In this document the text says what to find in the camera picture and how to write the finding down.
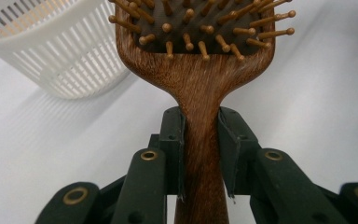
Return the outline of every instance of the basket slot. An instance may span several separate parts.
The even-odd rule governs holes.
[[[68,0],[64,0],[64,1],[60,0],[60,1],[63,3],[63,5],[64,5],[65,7],[69,7],[69,6],[71,6],[71,5],[73,4],[73,2],[68,1]]]
[[[54,94],[57,94],[55,92],[59,92],[60,95],[64,95],[66,97],[73,95],[71,93],[68,94],[68,92],[60,86],[61,83],[58,82],[57,78],[54,78],[54,76],[52,75],[54,74],[54,71],[43,61],[43,59],[41,59],[40,55],[42,55],[42,53],[40,52],[40,50],[38,49],[29,49],[28,51],[24,50],[21,52],[21,55],[23,61],[26,64],[29,64],[31,68],[38,67],[40,69],[40,71],[34,73],[39,75],[39,79],[40,79],[40,81],[38,82],[39,85],[42,86],[48,85],[48,89]]]
[[[61,13],[61,7],[55,7],[55,1],[44,1],[41,5],[45,6],[45,10],[49,17],[55,17]]]
[[[10,16],[7,14],[7,12],[5,10],[1,10],[0,11],[0,19],[6,24],[4,27],[6,28],[6,35],[15,35],[17,33],[20,32],[20,30],[13,25],[12,23],[12,19],[10,18]]]
[[[0,16],[0,37],[10,35],[10,31],[7,29],[7,24]]]
[[[33,15],[33,17],[35,17],[35,19],[37,20],[37,23],[43,21],[45,19],[46,15],[43,13],[43,10],[42,10],[40,4],[39,3],[35,4],[33,0],[28,0],[28,3],[31,4],[29,11]]]
[[[100,29],[98,29],[98,31],[103,31],[103,36],[106,36],[108,39],[104,40],[104,45],[105,45],[105,50],[106,52],[112,52],[112,51],[117,51],[116,50],[116,40],[115,40],[115,29],[113,26],[105,26],[105,29],[101,29],[101,26],[104,22],[107,22],[105,20],[105,17],[108,15],[114,15],[114,9],[112,4],[102,4],[102,6],[100,6],[100,11],[102,11],[102,13],[99,13],[99,17],[100,17],[100,22],[97,22],[97,25],[100,27]],[[110,60],[111,63],[113,63],[115,65],[115,68],[121,68],[122,67],[122,63],[121,60],[119,60],[117,57],[115,57],[114,55],[112,55],[113,60]]]
[[[35,63],[33,60],[30,60],[28,54],[24,51],[21,52],[13,52],[13,56],[16,58],[15,63],[16,65],[20,65],[24,75],[29,77],[32,80],[40,80],[40,72],[41,68]]]
[[[33,27],[38,22],[38,18],[33,15],[34,11],[26,6],[24,1],[21,0],[20,4],[14,3],[14,6],[22,13],[21,16],[29,22],[28,28]]]
[[[52,49],[55,49],[58,54],[60,54],[60,60],[57,61],[57,69],[63,69],[59,71],[58,76],[64,77],[67,80],[68,84],[71,83],[72,87],[75,88],[77,91],[81,93],[86,93],[86,86],[83,84],[84,80],[81,80],[73,69],[70,69],[70,57],[67,57],[67,54],[65,54],[66,50],[63,42],[58,37],[56,37],[54,40],[52,40],[51,45],[49,46]]]
[[[61,34],[61,37],[58,37],[58,40],[61,42],[62,48],[59,49],[62,55],[69,61],[73,62],[75,61],[76,54],[72,50],[72,48],[67,48],[67,46],[70,46],[68,42],[68,37],[65,34]],[[79,65],[76,63],[74,66],[72,66],[69,71],[74,75],[74,78],[78,80],[79,85],[81,85],[84,89],[92,91],[93,90],[93,84],[85,78],[85,76],[81,75],[83,72],[80,70]]]
[[[54,10],[54,12],[56,12],[57,14],[61,14],[62,13],[62,6],[58,5],[56,1],[46,1],[48,2],[48,5],[50,6],[50,8],[52,8]]]
[[[52,0],[51,2],[60,11],[60,13],[67,9],[66,3],[64,3],[62,0]]]
[[[34,10],[39,15],[40,22],[46,21],[46,20],[50,19],[50,17],[51,17],[50,16],[51,12],[48,10],[48,6],[46,5],[45,2],[36,3],[36,5],[34,5]]]
[[[107,57],[106,49],[104,48],[104,45],[103,45],[104,38],[103,38],[103,35],[101,34],[101,31],[103,28],[101,27],[101,24],[99,23],[99,22],[101,22],[101,21],[99,21],[99,19],[101,18],[100,17],[101,11],[98,10],[98,8],[96,9],[96,11],[97,11],[97,13],[90,14],[89,19],[87,20],[87,23],[89,24],[88,27],[90,27],[90,29],[94,33],[94,34],[91,34],[89,32],[89,36],[91,36],[92,38],[98,37],[100,42],[102,40],[102,43],[100,43],[96,49],[100,55],[99,58],[102,59],[101,65],[103,66],[103,68],[105,70],[107,69],[110,71],[110,72],[106,72],[106,75],[113,77],[116,70],[114,69],[114,66],[112,66],[111,61],[109,60],[109,57]]]
[[[98,72],[97,69],[95,68],[95,65],[92,63],[92,61],[90,60],[90,58],[88,57],[89,52],[85,51],[84,49],[86,49],[86,46],[81,46],[80,44],[86,44],[88,42],[86,42],[86,40],[83,38],[83,32],[80,31],[80,29],[78,28],[78,25],[73,26],[69,35],[73,38],[76,39],[76,37],[79,39],[80,42],[73,42],[73,46],[76,46],[74,49],[79,50],[81,53],[81,55],[83,55],[84,57],[82,57],[82,61],[83,61],[83,67],[84,69],[87,71],[86,77],[89,78],[90,80],[92,80],[95,85],[99,88],[101,88],[101,84],[100,81],[95,77],[95,74]]]
[[[14,57],[7,57],[7,61],[11,64],[16,64],[16,68],[22,72],[24,75],[27,75],[27,74],[32,74],[32,72],[30,72],[28,70],[28,66],[26,66],[25,64],[23,64],[22,62],[19,62],[19,60],[16,60],[14,58],[20,58],[21,57],[16,54],[16,53],[13,53],[12,54]],[[59,94],[57,94],[57,92],[59,92],[60,94],[63,94],[60,90],[56,90],[56,88],[54,88],[51,83],[49,82],[41,82],[40,81],[40,77],[37,77],[37,76],[27,76],[29,79],[31,79],[33,82],[36,82],[36,83],[39,83],[39,86],[42,87],[44,90],[52,93],[52,94],[55,94],[57,96],[59,96]]]
[[[85,18],[83,20],[80,21],[80,24],[85,27],[84,31],[86,36],[89,39],[89,46],[88,48],[91,49],[91,51],[89,52],[89,57],[92,61],[94,61],[95,63],[92,63],[92,65],[94,65],[94,67],[98,70],[96,71],[95,76],[98,77],[102,83],[104,83],[105,80],[108,79],[107,74],[109,74],[109,72],[106,70],[106,65],[105,62],[103,60],[101,60],[103,57],[101,50],[98,46],[98,41],[95,40],[95,34],[92,34],[90,30],[93,29],[92,26],[89,26],[90,24],[90,19]]]
[[[11,23],[17,27],[18,33],[27,29],[27,25],[24,25],[23,19],[20,18],[20,12],[16,12],[12,6],[8,6],[6,13],[12,19]]]
[[[48,62],[50,77],[54,81],[59,82],[60,83],[59,86],[64,91],[67,91],[69,94],[76,95],[76,93],[74,92],[76,91],[74,83],[72,83],[72,81],[68,79],[66,74],[63,74],[61,72],[60,60],[59,60],[61,57],[57,55],[53,45],[50,42],[48,42],[44,45],[39,46],[39,49],[40,50],[38,51],[38,53],[42,55],[45,61]]]

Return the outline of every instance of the hairbrush head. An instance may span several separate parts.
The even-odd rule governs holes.
[[[202,54],[204,60],[205,54],[227,54],[242,61],[243,56],[255,54],[260,48],[273,48],[268,39],[294,32],[293,28],[275,32],[265,27],[294,17],[294,11],[263,16],[266,11],[290,0],[111,1],[129,13],[131,25],[116,18],[110,18],[111,22],[131,30],[134,43],[146,52],[168,53],[171,50],[170,59],[179,53]]]

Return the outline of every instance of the white table surface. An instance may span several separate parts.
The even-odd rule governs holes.
[[[223,102],[241,113],[262,147],[288,153],[316,184],[338,192],[358,181],[358,2],[293,1],[295,27],[275,59]],[[0,223],[33,223],[64,186],[100,188],[127,173],[159,132],[170,95],[133,74],[112,91],[68,101],[47,95],[0,59]],[[248,197],[228,199],[231,223],[254,223]],[[172,223],[174,198],[169,198]]]

